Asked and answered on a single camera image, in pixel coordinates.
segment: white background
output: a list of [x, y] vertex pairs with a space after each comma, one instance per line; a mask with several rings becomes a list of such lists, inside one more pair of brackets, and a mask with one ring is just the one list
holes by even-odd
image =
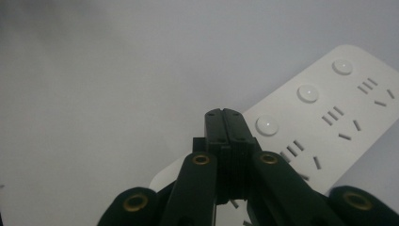
[[[340, 44], [399, 70], [399, 1], [0, 1], [5, 225], [95, 225], [191, 149], [207, 111], [244, 112]], [[338, 184], [399, 212], [398, 138]]]

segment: white power strip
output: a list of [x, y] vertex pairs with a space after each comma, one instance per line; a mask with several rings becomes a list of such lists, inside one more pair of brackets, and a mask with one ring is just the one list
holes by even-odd
[[342, 45], [243, 115], [263, 150], [324, 194], [399, 118], [398, 99], [398, 72]]

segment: socket slot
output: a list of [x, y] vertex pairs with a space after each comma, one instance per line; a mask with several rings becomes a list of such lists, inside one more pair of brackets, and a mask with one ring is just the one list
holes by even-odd
[[376, 105], [380, 105], [380, 106], [387, 106], [387, 104], [380, 102], [380, 101], [375, 101]]
[[280, 152], [279, 155], [281, 155], [281, 157], [287, 162], [290, 163], [291, 159], [284, 153], [284, 152]]
[[347, 139], [347, 140], [352, 140], [352, 138], [350, 136], [345, 135], [345, 134], [338, 134], [338, 137], [344, 138], [344, 139]]
[[368, 88], [369, 90], [373, 90], [373, 87], [372, 87], [371, 85], [369, 85], [368, 83], [363, 82], [362, 84], [363, 84], [366, 88]]
[[318, 158], [317, 156], [315, 156], [315, 157], [313, 158], [313, 161], [314, 161], [314, 164], [316, 165], [316, 168], [317, 168], [318, 170], [321, 170], [321, 169], [322, 169], [322, 166], [320, 165], [319, 158]]
[[322, 120], [324, 120], [328, 125], [332, 125], [334, 121], [338, 121], [343, 115], [344, 113], [339, 107], [333, 106], [326, 115], [322, 116]]
[[387, 89], [388, 95], [390, 95], [391, 99], [395, 99], [395, 96], [393, 95], [392, 91], [390, 89]]
[[235, 200], [230, 200], [232, 206], [234, 206], [234, 208], [238, 209], [238, 207], [240, 207], [240, 205], [238, 205], [238, 203]]
[[360, 89], [364, 94], [369, 94], [369, 92], [366, 91], [366, 89], [364, 89], [364, 88], [361, 87], [361, 86], [358, 86], [358, 89]]
[[331, 118], [334, 119], [335, 121], [338, 120], [338, 117], [334, 115], [334, 113], [332, 113], [331, 111], [328, 111], [328, 115], [331, 116]]
[[337, 111], [338, 114], [340, 114], [341, 116], [343, 116], [343, 111], [341, 111], [340, 108], [338, 108], [337, 106], [334, 106], [334, 107], [332, 107], [332, 108], [334, 108], [334, 110]]
[[309, 181], [311, 179], [309, 176], [302, 173], [298, 173], [298, 175], [305, 181]]
[[373, 85], [378, 86], [378, 83], [376, 83], [375, 80], [373, 80], [371, 78], [367, 78], [367, 80], [369, 80], [371, 83], [373, 83]]
[[361, 131], [361, 127], [360, 127], [360, 125], [359, 125], [359, 122], [356, 121], [356, 120], [353, 120], [353, 123], [355, 124], [356, 129], [357, 129], [358, 131]]
[[373, 80], [372, 78], [367, 78], [366, 81], [363, 81], [359, 86], [358, 89], [360, 89], [360, 91], [362, 91], [364, 94], [369, 94], [369, 91], [373, 90], [374, 87], [378, 86], [378, 83]]
[[303, 152], [305, 150], [303, 148], [302, 144], [300, 144], [297, 140], [294, 140], [294, 144], [301, 152]]
[[332, 122], [326, 118], [326, 116], [323, 116], [322, 119], [328, 124], [328, 125], [332, 125]]
[[290, 152], [294, 157], [297, 157], [298, 154], [294, 151], [294, 149], [291, 146], [287, 146], [288, 152]]

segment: round button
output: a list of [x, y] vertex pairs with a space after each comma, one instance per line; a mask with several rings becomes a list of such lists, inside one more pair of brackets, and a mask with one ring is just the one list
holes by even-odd
[[279, 130], [279, 124], [273, 117], [264, 115], [256, 121], [258, 132], [265, 136], [273, 136]]
[[319, 99], [319, 91], [314, 86], [303, 85], [298, 89], [299, 99], [305, 103], [311, 104]]
[[352, 64], [345, 59], [337, 59], [332, 63], [332, 69], [340, 75], [349, 75], [353, 72]]

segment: screw hole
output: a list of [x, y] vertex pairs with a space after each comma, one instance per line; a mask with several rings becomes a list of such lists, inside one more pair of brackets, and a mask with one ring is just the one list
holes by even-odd
[[137, 212], [146, 207], [148, 202], [149, 199], [147, 198], [147, 196], [139, 193], [127, 198], [125, 202], [123, 202], [123, 208], [127, 212]]
[[279, 162], [279, 160], [278, 160], [275, 156], [273, 156], [273, 155], [271, 155], [271, 154], [269, 154], [269, 153], [263, 154], [263, 155], [261, 156], [261, 160], [262, 160], [265, 164], [276, 164], [276, 163]]
[[206, 164], [208, 164], [210, 161], [211, 161], [211, 159], [209, 159], [208, 156], [203, 155], [203, 154], [201, 154], [201, 155], [196, 155], [196, 156], [194, 156], [194, 158], [193, 158], [193, 162], [194, 162], [194, 164], [196, 164], [196, 165], [206, 165]]
[[373, 208], [372, 203], [368, 199], [355, 192], [345, 192], [343, 194], [343, 199], [346, 201], [346, 203], [359, 210], [367, 211]]

